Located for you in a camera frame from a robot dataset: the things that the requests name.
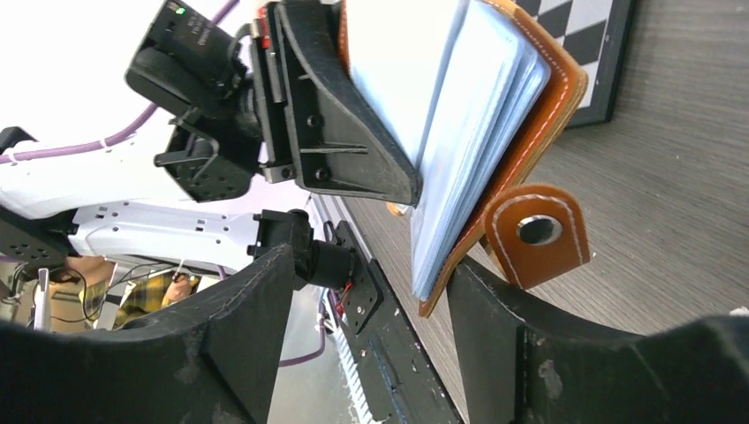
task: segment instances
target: card holder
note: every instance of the card holder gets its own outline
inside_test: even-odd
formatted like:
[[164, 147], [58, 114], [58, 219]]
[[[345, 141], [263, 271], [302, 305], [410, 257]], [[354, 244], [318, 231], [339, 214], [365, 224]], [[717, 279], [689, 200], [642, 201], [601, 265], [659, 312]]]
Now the card holder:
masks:
[[[556, 140], [570, 121], [587, 86], [587, 75], [582, 68], [523, 9], [510, 0], [485, 0], [485, 2], [512, 19], [514, 24], [526, 35], [527, 39], [533, 43], [551, 66], [551, 76], [541, 97], [516, 134], [507, 152], [505, 152], [499, 166], [497, 166], [491, 182], [484, 190], [481, 201], [476, 204], [473, 210], [472, 217], [461, 231], [458, 242], [443, 264], [429, 299], [420, 302], [419, 315], [423, 317], [431, 315], [437, 301], [447, 287], [455, 267], [476, 243], [481, 242], [507, 276], [508, 270], [505, 269], [507, 263], [503, 265], [498, 260], [499, 254], [497, 254], [496, 249], [499, 248], [499, 245], [492, 244], [490, 240], [485, 239], [486, 229], [487, 226], [491, 225], [496, 225], [498, 228], [506, 225], [514, 229], [518, 223], [512, 221], [495, 222], [495, 217], [489, 214], [489, 210], [498, 199], [502, 199], [505, 190], [513, 186], [519, 186], [526, 180], [541, 156], [549, 148], [549, 145]], [[587, 251], [586, 242], [582, 248]], [[563, 254], [563, 252], [563, 248], [551, 249], [548, 253], [552, 256], [545, 261], [535, 263], [535, 266], [543, 268], [548, 261], [554, 260], [554, 255]], [[584, 255], [583, 259], [583, 263], [589, 261], [589, 256]], [[579, 266], [579, 264], [580, 261], [575, 262], [575, 266]]]

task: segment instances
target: plaid shirt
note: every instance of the plaid shirt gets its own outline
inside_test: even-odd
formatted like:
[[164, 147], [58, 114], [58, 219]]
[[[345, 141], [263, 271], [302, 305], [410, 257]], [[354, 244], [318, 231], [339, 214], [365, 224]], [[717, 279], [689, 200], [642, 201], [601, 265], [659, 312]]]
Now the plaid shirt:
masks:
[[[153, 276], [148, 280], [135, 283], [135, 286], [127, 295], [127, 298], [117, 311], [117, 318], [113, 329], [117, 329], [126, 323], [139, 318], [145, 314], [158, 311], [162, 308], [164, 296], [171, 284], [172, 274], [170, 272]], [[107, 281], [100, 281], [97, 284], [89, 285], [79, 294], [80, 302], [83, 304], [83, 310], [87, 318], [96, 320], [99, 318], [99, 312], [102, 310], [104, 298], [109, 289]]]

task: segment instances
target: screw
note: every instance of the screw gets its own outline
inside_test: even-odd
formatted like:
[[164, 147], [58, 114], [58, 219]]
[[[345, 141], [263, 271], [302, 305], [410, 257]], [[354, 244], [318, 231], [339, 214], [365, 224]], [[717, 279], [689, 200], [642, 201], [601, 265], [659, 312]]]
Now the screw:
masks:
[[318, 181], [328, 181], [330, 178], [330, 172], [326, 168], [318, 168], [314, 172], [314, 177], [318, 179]]
[[316, 126], [320, 126], [321, 122], [322, 120], [320, 119], [320, 115], [310, 115], [306, 119], [306, 126], [315, 128]]

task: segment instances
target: person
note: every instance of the person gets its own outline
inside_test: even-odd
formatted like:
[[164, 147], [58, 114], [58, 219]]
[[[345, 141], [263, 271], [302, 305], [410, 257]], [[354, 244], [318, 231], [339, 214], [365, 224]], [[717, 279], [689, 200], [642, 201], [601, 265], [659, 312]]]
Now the person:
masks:
[[[69, 257], [59, 267], [50, 267], [49, 281], [52, 284], [77, 284], [82, 280], [85, 286], [80, 291], [79, 299], [84, 319], [88, 324], [93, 324], [102, 310], [114, 272], [115, 264], [102, 256]], [[129, 277], [135, 277], [135, 285], [117, 310], [112, 329], [187, 298], [200, 282], [199, 277], [189, 278], [185, 274], [179, 274], [175, 278], [175, 274], [171, 272], [141, 278], [136, 271], [133, 274], [135, 275], [125, 278], [127, 281]]]

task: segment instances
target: white wall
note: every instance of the white wall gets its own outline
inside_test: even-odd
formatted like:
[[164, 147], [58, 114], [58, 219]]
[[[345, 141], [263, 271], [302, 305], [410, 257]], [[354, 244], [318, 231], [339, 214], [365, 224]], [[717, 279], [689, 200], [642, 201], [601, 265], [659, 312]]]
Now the white wall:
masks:
[[[125, 70], [162, 3], [0, 2], [0, 128], [21, 126], [38, 140], [65, 146], [100, 140], [130, 124], [148, 101], [125, 84]], [[254, 16], [255, 3], [240, 2], [221, 27], [233, 34]], [[212, 17], [223, 1], [189, 4]], [[166, 147], [169, 118], [157, 112], [137, 137]], [[86, 170], [59, 172], [76, 175], [81, 184], [102, 177]], [[302, 208], [306, 197], [292, 182], [268, 185], [255, 178], [241, 199], [181, 206], [229, 213], [288, 210]]]

